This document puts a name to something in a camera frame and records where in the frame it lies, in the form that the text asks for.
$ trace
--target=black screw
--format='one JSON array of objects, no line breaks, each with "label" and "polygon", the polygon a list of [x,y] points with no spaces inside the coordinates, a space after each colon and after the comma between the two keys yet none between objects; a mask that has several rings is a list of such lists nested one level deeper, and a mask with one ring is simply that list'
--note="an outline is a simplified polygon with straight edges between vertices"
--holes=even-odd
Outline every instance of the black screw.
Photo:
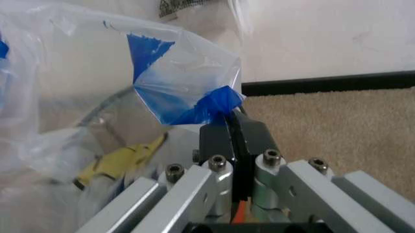
[{"label": "black screw", "polygon": [[309,159],[309,164],[323,175],[326,175],[329,169],[329,165],[320,158]]},{"label": "black screw", "polygon": [[195,164],[198,164],[200,162],[200,151],[198,149],[193,150],[192,160]]},{"label": "black screw", "polygon": [[209,159],[209,168],[212,171],[223,171],[225,169],[226,166],[226,159],[225,157],[223,157],[222,155],[213,155],[210,159]]},{"label": "black screw", "polygon": [[268,149],[263,154],[263,161],[269,166],[279,165],[281,162],[281,153],[278,150]]},{"label": "black screw", "polygon": [[169,182],[176,183],[185,174],[183,166],[180,164],[170,164],[166,167],[166,179]]}]

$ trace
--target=black baseboard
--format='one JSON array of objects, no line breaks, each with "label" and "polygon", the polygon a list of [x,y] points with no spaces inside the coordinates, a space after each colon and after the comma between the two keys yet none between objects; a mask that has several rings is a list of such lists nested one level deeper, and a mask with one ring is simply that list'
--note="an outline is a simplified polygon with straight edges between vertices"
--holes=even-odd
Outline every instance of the black baseboard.
[{"label": "black baseboard", "polygon": [[415,70],[242,83],[242,93],[246,96],[267,96],[330,91],[401,89],[412,86],[415,86]]}]

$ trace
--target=plastic bag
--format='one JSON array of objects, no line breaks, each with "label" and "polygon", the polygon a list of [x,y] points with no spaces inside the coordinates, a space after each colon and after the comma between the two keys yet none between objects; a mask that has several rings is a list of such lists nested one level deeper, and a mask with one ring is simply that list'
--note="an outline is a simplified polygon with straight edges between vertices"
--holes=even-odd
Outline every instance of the plastic bag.
[{"label": "plastic bag", "polygon": [[6,60],[6,55],[9,52],[8,45],[1,40],[0,33],[0,113],[3,109],[6,91],[9,89],[9,79],[10,75],[7,73],[8,62]]},{"label": "plastic bag", "polygon": [[[223,48],[240,52],[253,32],[248,0],[53,0],[111,14],[183,27]],[[165,14],[166,3],[171,10]]]},{"label": "plastic bag", "polygon": [[240,79],[237,57],[192,33],[174,34],[173,41],[127,36],[134,88],[157,119],[170,125],[209,123],[240,106],[242,95],[230,88]]},{"label": "plastic bag", "polygon": [[[2,70],[13,77],[6,86],[0,117],[2,232],[73,232],[91,216],[79,219],[78,205],[85,213],[94,213],[107,197],[80,204],[80,194],[69,183],[71,176],[96,153],[148,143],[170,129],[159,124],[135,93],[127,35],[174,42],[137,76],[138,82],[145,81],[138,83],[139,88],[156,85],[146,77],[170,75],[160,67],[170,58],[181,62],[170,64],[177,69],[172,75],[180,77],[184,70],[198,74],[199,70],[206,79],[195,87],[190,77],[183,86],[175,83],[179,92],[157,88],[158,93],[174,91],[188,97],[184,98],[187,107],[218,87],[240,90],[240,67],[234,54],[174,26],[63,3],[4,0],[0,32],[10,49]],[[215,51],[223,57],[215,57]],[[159,81],[158,87],[164,87],[165,81]],[[196,144],[197,137],[191,135]],[[177,147],[166,147],[152,164],[169,163],[171,150]],[[189,161],[193,147],[186,148]]]}]

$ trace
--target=silver bolt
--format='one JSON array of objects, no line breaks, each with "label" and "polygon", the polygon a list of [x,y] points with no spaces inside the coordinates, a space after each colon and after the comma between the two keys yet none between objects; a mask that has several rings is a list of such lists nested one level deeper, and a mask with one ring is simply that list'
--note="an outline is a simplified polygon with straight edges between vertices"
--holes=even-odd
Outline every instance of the silver bolt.
[{"label": "silver bolt", "polygon": [[329,165],[320,158],[309,159],[309,164],[323,175],[326,175],[329,169]]},{"label": "silver bolt", "polygon": [[222,155],[216,154],[209,159],[209,168],[212,171],[223,171],[226,166],[226,158]]},{"label": "silver bolt", "polygon": [[193,150],[192,160],[194,164],[198,164],[200,162],[200,151],[198,149]]},{"label": "silver bolt", "polygon": [[166,179],[169,182],[176,183],[185,174],[183,166],[180,164],[170,164],[166,167]]},{"label": "silver bolt", "polygon": [[262,155],[266,165],[276,166],[281,162],[281,153],[278,150],[268,149]]}]

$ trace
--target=carpet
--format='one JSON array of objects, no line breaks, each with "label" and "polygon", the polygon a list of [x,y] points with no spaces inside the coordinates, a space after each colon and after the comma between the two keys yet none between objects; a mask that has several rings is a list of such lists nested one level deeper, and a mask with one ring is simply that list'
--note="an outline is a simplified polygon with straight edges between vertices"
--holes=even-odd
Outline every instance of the carpet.
[{"label": "carpet", "polygon": [[248,97],[244,108],[289,162],[363,170],[415,201],[415,88]]}]

